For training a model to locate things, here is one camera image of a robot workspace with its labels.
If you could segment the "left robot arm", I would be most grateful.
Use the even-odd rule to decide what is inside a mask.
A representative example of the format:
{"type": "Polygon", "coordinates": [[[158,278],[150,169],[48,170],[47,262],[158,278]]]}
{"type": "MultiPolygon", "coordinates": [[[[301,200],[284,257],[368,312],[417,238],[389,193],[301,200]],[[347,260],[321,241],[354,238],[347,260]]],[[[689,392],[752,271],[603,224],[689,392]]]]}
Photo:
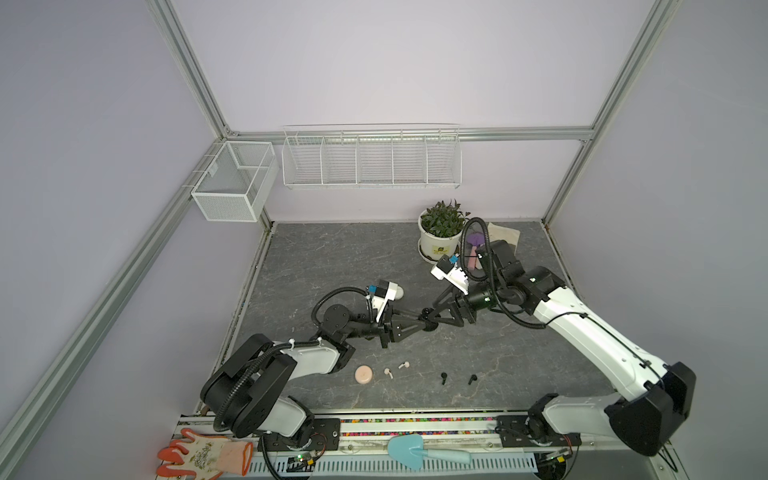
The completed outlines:
{"type": "Polygon", "coordinates": [[[386,348],[413,333],[437,328],[432,308],[398,310],[395,283],[332,290],[313,307],[316,327],[308,340],[273,341],[254,334],[206,381],[200,400],[214,414],[213,429],[237,438],[279,435],[302,446],[315,432],[314,414],[284,390],[292,380],[336,373],[355,354],[350,338],[378,339],[386,348]]]}

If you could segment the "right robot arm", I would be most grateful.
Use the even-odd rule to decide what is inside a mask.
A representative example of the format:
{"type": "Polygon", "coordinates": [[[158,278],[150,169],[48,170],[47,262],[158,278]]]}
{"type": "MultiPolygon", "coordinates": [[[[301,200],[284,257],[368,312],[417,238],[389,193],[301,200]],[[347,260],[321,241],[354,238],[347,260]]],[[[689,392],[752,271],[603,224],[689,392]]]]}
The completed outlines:
{"type": "Polygon", "coordinates": [[[587,397],[546,394],[528,409],[518,433],[539,445],[559,435],[589,434],[618,439],[647,457],[662,452],[690,416],[695,373],[629,340],[551,270],[525,270],[506,241],[491,240],[481,218],[467,220],[460,236],[466,238],[473,227],[483,238],[475,253],[481,271],[469,271],[463,250],[436,263],[434,276],[451,285],[423,313],[427,326],[462,326],[488,309],[521,327],[556,332],[608,379],[613,392],[587,397]]]}

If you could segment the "black earbud charging case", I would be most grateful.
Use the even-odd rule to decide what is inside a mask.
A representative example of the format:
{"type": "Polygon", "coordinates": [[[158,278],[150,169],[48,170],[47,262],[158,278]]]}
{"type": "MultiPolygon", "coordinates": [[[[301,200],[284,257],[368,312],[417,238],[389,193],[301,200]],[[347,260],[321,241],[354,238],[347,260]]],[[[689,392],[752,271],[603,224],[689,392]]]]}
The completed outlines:
{"type": "Polygon", "coordinates": [[[426,332],[434,331],[439,327],[439,323],[435,321],[434,317],[431,315],[432,312],[433,309],[427,307],[424,308],[419,315],[419,320],[423,324],[423,330],[426,332]]]}

